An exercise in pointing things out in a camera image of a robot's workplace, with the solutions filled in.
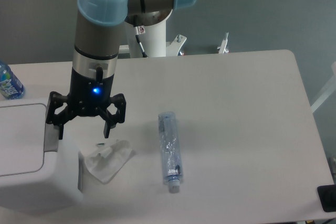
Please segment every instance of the plastic water bottle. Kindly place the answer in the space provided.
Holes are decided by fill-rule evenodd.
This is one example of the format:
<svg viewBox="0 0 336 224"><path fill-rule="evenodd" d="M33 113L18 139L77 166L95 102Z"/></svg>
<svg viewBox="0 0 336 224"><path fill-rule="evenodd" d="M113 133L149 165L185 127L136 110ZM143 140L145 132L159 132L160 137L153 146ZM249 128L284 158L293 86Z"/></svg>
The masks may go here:
<svg viewBox="0 0 336 224"><path fill-rule="evenodd" d="M159 135L163 179L168 184L169 191L177 193L180 190L180 179L183 177L183 170L174 112L159 114Z"/></svg>
<svg viewBox="0 0 336 224"><path fill-rule="evenodd" d="M9 65L0 61L0 93L6 99L19 99L25 93L25 88L13 74Z"/></svg>

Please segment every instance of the white tabletop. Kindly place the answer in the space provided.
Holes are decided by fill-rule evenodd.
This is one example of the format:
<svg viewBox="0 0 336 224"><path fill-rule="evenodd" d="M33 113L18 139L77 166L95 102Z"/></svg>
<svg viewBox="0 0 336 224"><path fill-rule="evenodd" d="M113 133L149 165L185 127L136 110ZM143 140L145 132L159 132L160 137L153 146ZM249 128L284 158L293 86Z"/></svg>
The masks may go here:
<svg viewBox="0 0 336 224"><path fill-rule="evenodd" d="M71 62L14 65L24 99L67 94ZM127 100L111 139L136 155L107 185L85 176L82 205L43 215L0 210L1 223L257 224L336 217L317 187L332 184L294 55L249 52L119 60L112 88ZM178 119L184 181L162 182L157 115ZM84 155L104 142L100 118L65 129Z"/></svg>

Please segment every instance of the white plastic box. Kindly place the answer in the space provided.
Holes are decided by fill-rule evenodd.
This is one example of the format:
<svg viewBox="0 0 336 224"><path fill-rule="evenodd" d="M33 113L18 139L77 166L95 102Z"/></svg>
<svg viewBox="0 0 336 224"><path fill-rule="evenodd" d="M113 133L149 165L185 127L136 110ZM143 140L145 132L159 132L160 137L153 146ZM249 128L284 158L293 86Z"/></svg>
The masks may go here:
<svg viewBox="0 0 336 224"><path fill-rule="evenodd" d="M26 99L0 102L2 207L40 211L83 198L81 153L66 132L58 140L55 131L46 130L46 104Z"/></svg>

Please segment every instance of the blue bottle label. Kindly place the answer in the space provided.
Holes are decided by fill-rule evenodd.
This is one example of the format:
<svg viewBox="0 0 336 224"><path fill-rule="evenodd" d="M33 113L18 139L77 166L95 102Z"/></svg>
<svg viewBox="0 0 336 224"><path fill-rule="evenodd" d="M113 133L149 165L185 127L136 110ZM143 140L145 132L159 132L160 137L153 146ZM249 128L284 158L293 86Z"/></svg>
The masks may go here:
<svg viewBox="0 0 336 224"><path fill-rule="evenodd" d="M24 87L12 73L5 73L0 80L0 93L7 99L14 99L22 94Z"/></svg>

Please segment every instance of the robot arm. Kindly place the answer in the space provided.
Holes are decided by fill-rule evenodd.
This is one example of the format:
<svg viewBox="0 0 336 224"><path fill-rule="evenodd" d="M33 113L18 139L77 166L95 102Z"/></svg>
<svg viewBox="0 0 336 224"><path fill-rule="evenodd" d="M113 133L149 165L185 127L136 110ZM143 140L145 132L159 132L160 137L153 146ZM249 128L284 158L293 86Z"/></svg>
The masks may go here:
<svg viewBox="0 0 336 224"><path fill-rule="evenodd" d="M105 121L104 136L125 120L123 94L110 97L121 42L121 29L127 15L180 8L196 0L78 0L78 16L70 91L67 96L51 92L46 127L58 131L76 116L97 116ZM67 106L60 113L55 110ZM116 114L108 111L111 104Z"/></svg>

